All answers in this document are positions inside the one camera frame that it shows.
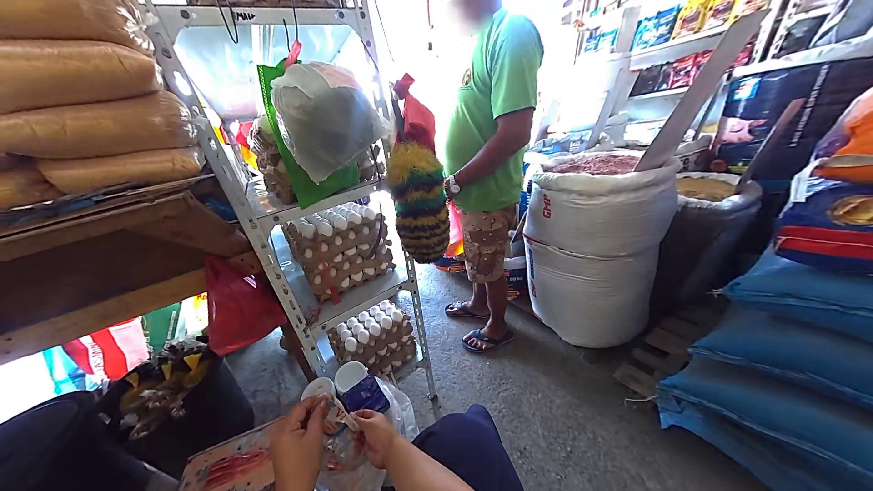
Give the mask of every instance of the white sack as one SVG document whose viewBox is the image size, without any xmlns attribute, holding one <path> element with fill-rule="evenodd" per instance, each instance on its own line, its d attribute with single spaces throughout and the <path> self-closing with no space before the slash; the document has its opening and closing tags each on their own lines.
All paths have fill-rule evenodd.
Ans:
<svg viewBox="0 0 873 491">
<path fill-rule="evenodd" d="M 560 157 L 543 167 L 575 158 Z M 673 158 L 662 168 L 618 176 L 536 174 L 525 235 L 565 251 L 601 258 L 628 257 L 657 248 L 676 213 L 676 173 L 681 167 Z"/>
<path fill-rule="evenodd" d="M 608 348 L 633 339 L 649 319 L 657 246 L 603 259 L 525 239 L 533 312 L 566 342 Z"/>
</svg>

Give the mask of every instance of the brown sack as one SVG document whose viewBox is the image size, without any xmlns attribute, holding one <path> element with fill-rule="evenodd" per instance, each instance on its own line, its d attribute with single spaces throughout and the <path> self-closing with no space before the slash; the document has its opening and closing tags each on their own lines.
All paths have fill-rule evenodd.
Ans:
<svg viewBox="0 0 873 491">
<path fill-rule="evenodd" d="M 0 170 L 0 210 L 64 196 L 36 169 Z"/>
<path fill-rule="evenodd" d="M 194 145 L 191 112 L 172 93 L 0 116 L 0 153 L 38 158 L 120 156 Z"/>
<path fill-rule="evenodd" d="M 0 41 L 0 114 L 129 99 L 163 88 L 157 64 L 98 41 Z"/>
<path fill-rule="evenodd" d="M 135 0 L 3 0 L 0 39 L 86 39 L 151 53 Z"/>
<path fill-rule="evenodd" d="M 199 148 L 151 150 L 126 156 L 37 160 L 37 169 L 66 194 L 124 183 L 160 184 L 200 173 Z"/>
</svg>

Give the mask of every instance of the wristwatch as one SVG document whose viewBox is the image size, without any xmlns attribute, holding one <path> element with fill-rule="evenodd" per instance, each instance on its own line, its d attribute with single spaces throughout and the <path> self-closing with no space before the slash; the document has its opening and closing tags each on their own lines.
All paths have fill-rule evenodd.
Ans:
<svg viewBox="0 0 873 491">
<path fill-rule="evenodd" d="M 461 192 L 461 186 L 457 185 L 457 183 L 455 182 L 454 174 L 449 176 L 449 191 L 451 191 L 451 194 L 457 194 Z"/>
</svg>

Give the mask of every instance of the flip-flop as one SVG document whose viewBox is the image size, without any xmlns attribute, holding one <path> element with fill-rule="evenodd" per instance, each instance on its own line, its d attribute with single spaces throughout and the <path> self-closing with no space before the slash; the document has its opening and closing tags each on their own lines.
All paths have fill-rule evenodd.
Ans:
<svg viewBox="0 0 873 491">
<path fill-rule="evenodd" d="M 454 309 L 454 311 L 453 311 L 454 314 L 449 313 L 450 308 Z M 471 312 L 467 307 L 464 307 L 464 302 L 462 302 L 462 301 L 456 301 L 455 303 L 450 303 L 449 305 L 445 306 L 445 314 L 448 317 L 456 317 L 456 318 L 472 317 L 474 319 L 488 319 L 491 317 L 490 315 L 481 315 L 481 314 L 476 314 L 475 312 Z"/>
<path fill-rule="evenodd" d="M 482 334 L 482 329 L 476 329 L 475 331 L 472 331 L 471 334 L 473 334 L 473 336 L 470 339 L 478 339 L 481 342 L 488 342 L 491 345 L 490 348 L 485 349 L 473 348 L 470 344 L 467 343 L 467 341 L 464 341 L 464 338 L 461 338 L 461 344 L 464 345 L 464 348 L 467 351 L 470 351 L 472 353 L 485 353 L 487 351 L 499 348 L 515 339 L 515 334 L 512 331 L 507 331 L 506 335 L 500 339 L 491 339 L 487 335 Z"/>
</svg>

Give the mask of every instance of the green t-shirt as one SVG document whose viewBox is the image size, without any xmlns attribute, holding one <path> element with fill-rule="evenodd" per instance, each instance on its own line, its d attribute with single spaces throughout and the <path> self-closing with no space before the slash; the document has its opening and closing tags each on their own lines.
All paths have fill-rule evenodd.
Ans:
<svg viewBox="0 0 873 491">
<path fill-rule="evenodd" d="M 498 10 L 479 34 L 472 67 L 457 93 L 446 141 L 446 176 L 458 172 L 497 133 L 496 118 L 536 107 L 542 59 L 543 45 L 533 23 Z M 467 185 L 455 205 L 464 211 L 495 211 L 517 204 L 524 153 L 520 150 L 494 174 Z"/>
</svg>

